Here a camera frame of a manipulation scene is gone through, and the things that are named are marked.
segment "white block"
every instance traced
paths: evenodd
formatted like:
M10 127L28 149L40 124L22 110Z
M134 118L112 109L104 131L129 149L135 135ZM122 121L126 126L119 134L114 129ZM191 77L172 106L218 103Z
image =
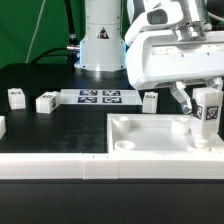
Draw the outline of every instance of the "white block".
M25 109L26 101L22 89L8 89L9 104L12 110Z
M143 99L143 113L155 114L157 109L158 93L145 92Z
M190 121L192 132L210 135L219 130L223 92L210 87L193 90L197 108Z
M46 92L36 99L36 111L37 113L50 114L55 108L59 106L59 102L59 92Z
M0 139L5 134L6 128L5 128L5 117L0 116Z

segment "logo sticker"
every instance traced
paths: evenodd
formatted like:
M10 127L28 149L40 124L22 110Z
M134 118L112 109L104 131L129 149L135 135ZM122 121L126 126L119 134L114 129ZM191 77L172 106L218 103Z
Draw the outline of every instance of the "logo sticker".
M107 31L103 27L103 29L100 31L99 35L97 36L98 39L109 39L109 36L107 34Z

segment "black tabletop surface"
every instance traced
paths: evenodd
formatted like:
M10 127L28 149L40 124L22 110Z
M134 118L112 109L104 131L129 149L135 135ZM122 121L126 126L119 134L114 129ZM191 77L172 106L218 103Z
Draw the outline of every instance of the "black tabletop surface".
M11 110L7 89L22 88L26 109ZM107 113L137 113L138 106L60 105L51 114L36 113L35 99L61 89L132 89L125 76L94 79L76 75L67 65L13 64L0 70L0 115L7 133L4 153L105 153Z

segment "green wall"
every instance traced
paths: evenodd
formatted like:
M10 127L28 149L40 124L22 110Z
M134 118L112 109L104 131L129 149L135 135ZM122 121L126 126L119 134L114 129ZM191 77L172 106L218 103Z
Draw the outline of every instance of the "green wall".
M0 1L0 68L25 63L43 0ZM85 34L84 0L71 0L76 34ZM123 36L128 28L124 7ZM47 0L30 59L44 51L68 44L68 26L64 0ZM41 63L66 63L65 58L47 58Z

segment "white tray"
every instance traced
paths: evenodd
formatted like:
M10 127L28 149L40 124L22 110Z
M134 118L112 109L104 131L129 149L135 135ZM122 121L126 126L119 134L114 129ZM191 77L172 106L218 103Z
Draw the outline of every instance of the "white tray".
M113 117L125 116L130 120L130 129L127 134L114 133L112 125ZM174 135L171 132L171 124L175 117L187 117L186 115L146 115L146 114L109 114L107 137L108 152L122 153L126 155L138 154L145 156L145 153L214 153L224 151L224 142L217 135L213 134L210 138L210 151L194 149L193 137L191 133L186 135ZM118 141L131 141L135 144L135 149L123 150L115 149L115 143Z

